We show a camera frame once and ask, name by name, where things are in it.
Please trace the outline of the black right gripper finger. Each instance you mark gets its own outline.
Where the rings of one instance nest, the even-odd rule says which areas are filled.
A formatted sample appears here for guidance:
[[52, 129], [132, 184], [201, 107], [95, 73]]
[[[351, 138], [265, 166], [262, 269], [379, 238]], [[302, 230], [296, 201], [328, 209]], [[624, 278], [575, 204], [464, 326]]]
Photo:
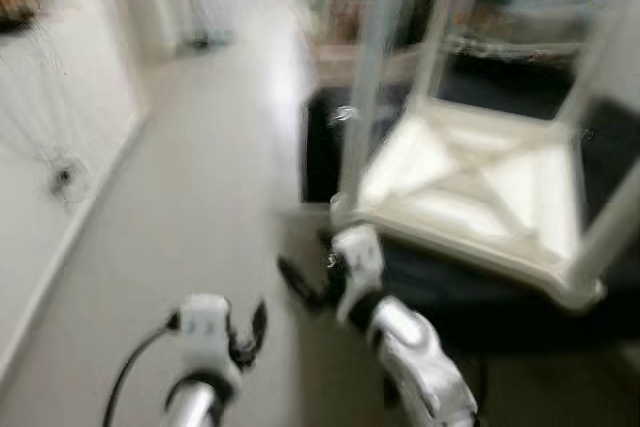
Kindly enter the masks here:
[[289, 259], [276, 258], [276, 270], [282, 276], [289, 293], [306, 311], [324, 311], [326, 303], [323, 293], [312, 286], [301, 270], [298, 270]]

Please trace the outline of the white plastic children table top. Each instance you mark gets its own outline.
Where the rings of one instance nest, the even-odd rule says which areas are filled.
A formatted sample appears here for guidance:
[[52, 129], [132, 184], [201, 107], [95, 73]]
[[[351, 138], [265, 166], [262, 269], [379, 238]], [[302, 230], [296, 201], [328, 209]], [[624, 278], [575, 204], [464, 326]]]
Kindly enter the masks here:
[[566, 311], [603, 298], [575, 131], [436, 98], [412, 99], [355, 174], [332, 217], [531, 287]]

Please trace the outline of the black tablecloth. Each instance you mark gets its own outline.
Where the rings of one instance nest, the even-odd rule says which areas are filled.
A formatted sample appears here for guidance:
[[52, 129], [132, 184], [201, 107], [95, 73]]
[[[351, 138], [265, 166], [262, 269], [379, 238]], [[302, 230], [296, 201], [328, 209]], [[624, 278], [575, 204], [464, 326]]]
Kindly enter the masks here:
[[[570, 74], [544, 63], [465, 57], [453, 63], [440, 94], [531, 119], [556, 115]], [[316, 87], [303, 99], [300, 166], [303, 202], [326, 204], [337, 193], [340, 111], [351, 103], [342, 85]], [[599, 215], [639, 157], [640, 116], [609, 94], [590, 98], [582, 121], [588, 217]], [[389, 238], [383, 275], [388, 293], [434, 323], [449, 348], [467, 353], [534, 353], [611, 348], [640, 339], [639, 241], [632, 239], [605, 271], [605, 294], [590, 311], [571, 313], [535, 291], [485, 275], [440, 255]]]

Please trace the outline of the clear plastic storage box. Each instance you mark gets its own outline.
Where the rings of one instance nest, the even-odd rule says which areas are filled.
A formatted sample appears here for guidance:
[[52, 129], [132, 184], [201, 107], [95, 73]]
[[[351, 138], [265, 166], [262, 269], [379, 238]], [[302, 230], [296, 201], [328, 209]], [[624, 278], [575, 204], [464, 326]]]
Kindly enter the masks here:
[[588, 42], [595, 0], [474, 0], [445, 38], [481, 56], [572, 56]]

